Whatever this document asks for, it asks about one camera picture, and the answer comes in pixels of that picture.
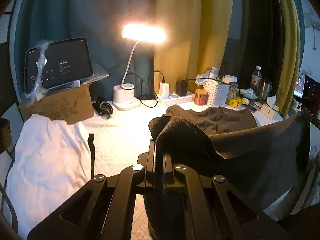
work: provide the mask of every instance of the black cable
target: black cable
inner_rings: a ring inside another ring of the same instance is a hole
[[[8,197],[8,195],[6,194],[4,188],[2,187],[1,183],[0,183],[0,193],[4,196],[4,200],[6,201],[9,210],[11,212],[11,217],[12,217],[12,228],[13,230],[18,233],[18,219],[17,219],[17,214],[13,208],[13,205]]]
[[[312,26],[312,28],[313,28],[313,42],[314,42],[314,47],[312,48],[313,50],[316,50],[316,36],[315,36],[315,27],[314,26]]]
[[[163,73],[160,70],[155,70],[153,73],[156,73],[156,72],[161,73],[162,79],[165,79]]]
[[[137,74],[135,74],[135,73],[133,73],[133,72],[130,72],[130,73],[127,73],[127,75],[129,75],[129,74],[132,74],[132,75],[135,75],[136,77],[138,77],[138,78],[140,78],[140,80],[141,80],[141,82],[139,83],[139,85],[137,86],[137,87],[139,87],[140,85],[141,85],[141,96],[140,96],[140,98],[138,98],[139,100],[140,100],[140,103],[142,103],[144,106],[146,106],[146,107],[148,107],[148,108],[154,108],[154,107],[156,107],[157,106],[157,104],[158,104],[158,102],[159,102],[159,98],[158,98],[158,96],[157,96],[157,94],[154,92],[154,95],[155,95],[155,99],[157,100],[157,102],[156,102],[156,104],[154,105],[154,106],[147,106],[145,103],[143,103],[142,102],[142,97],[143,96],[146,96],[147,94],[145,94],[145,95],[142,95],[142,84],[143,83],[145,83],[149,88],[150,88],[150,86],[149,86],[149,84],[147,83],[147,82],[145,82],[144,80],[143,80],[143,78],[141,78],[141,77],[139,77]]]
[[[253,101],[254,99],[247,98],[247,97],[245,97],[243,94],[241,94],[241,93],[240,93],[240,89],[239,89],[236,85],[228,84],[228,83],[225,83],[225,82],[223,82],[223,81],[216,80],[216,79],[214,79],[214,78],[185,78],[184,80],[185,80],[185,81],[189,81],[189,80],[198,80],[198,79],[211,79],[211,80],[215,80],[215,81],[217,81],[217,82],[223,83],[223,84],[225,84],[225,85],[234,86],[234,87],[236,87],[236,88],[238,89],[239,95],[242,95],[244,98],[248,99],[248,100],[249,100],[250,102],[252,102],[252,103],[256,102],[256,101]],[[262,96],[259,95],[258,92],[256,92],[256,94],[261,98],[260,101],[263,101],[264,103],[267,104],[267,106],[269,106],[271,109],[273,109],[273,108],[268,104],[268,102],[267,102],[265,99],[263,99]],[[282,117],[280,111],[277,111],[277,110],[275,110],[275,111]]]
[[[156,102],[156,104],[155,104],[154,106],[147,106],[145,103],[143,103],[143,102],[142,102],[142,100],[141,100],[142,96],[145,96],[145,95],[142,95],[142,86],[141,86],[140,103],[142,103],[144,106],[146,106],[146,107],[148,107],[148,108],[154,108],[154,107],[156,107],[156,106],[157,106],[157,104],[158,104],[158,102],[159,102],[159,98],[158,98],[158,96],[157,96],[157,94],[156,94],[156,93],[155,93],[155,96],[156,96],[156,100],[157,100],[157,102]]]

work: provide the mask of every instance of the computer monitor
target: computer monitor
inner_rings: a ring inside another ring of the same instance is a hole
[[[306,107],[313,116],[317,117],[320,108],[320,83],[306,75],[302,105]]]
[[[296,87],[294,89],[293,94],[299,98],[302,98],[302,95],[303,95],[304,81],[305,81],[304,75],[302,75],[300,72],[298,72]]]

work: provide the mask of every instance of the plastic water bottle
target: plastic water bottle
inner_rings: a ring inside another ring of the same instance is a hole
[[[257,66],[256,70],[252,73],[250,88],[254,92],[258,91],[258,88],[259,88],[261,80],[262,80],[262,75],[261,75],[261,71],[260,70],[261,70],[261,67]]]

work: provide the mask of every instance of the monitor screen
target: monitor screen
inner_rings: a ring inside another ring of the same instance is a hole
[[[38,73],[37,61],[40,49],[29,49],[25,63],[25,91],[30,93]],[[85,38],[52,43],[45,52],[45,65],[41,77],[42,86],[51,89],[93,75]]]
[[[320,107],[320,83],[306,75],[302,96],[302,104],[317,116]]]
[[[294,95],[300,98],[302,98],[302,95],[303,95],[304,80],[305,80],[304,75],[298,72],[296,87],[294,89]]]

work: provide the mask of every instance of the folded cloth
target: folded cloth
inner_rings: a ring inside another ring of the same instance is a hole
[[[88,137],[81,122],[67,125],[33,114],[24,123],[6,189],[22,239],[90,180]]]
[[[149,123],[151,136],[164,147],[175,145],[202,157],[240,157],[282,134],[296,115],[281,122],[257,127],[250,110],[209,107],[203,112],[171,106],[166,115]]]
[[[180,106],[170,106],[165,115],[182,117],[197,125],[207,135],[235,132],[257,127],[249,109],[235,111],[225,107],[209,107],[202,112],[184,110]]]

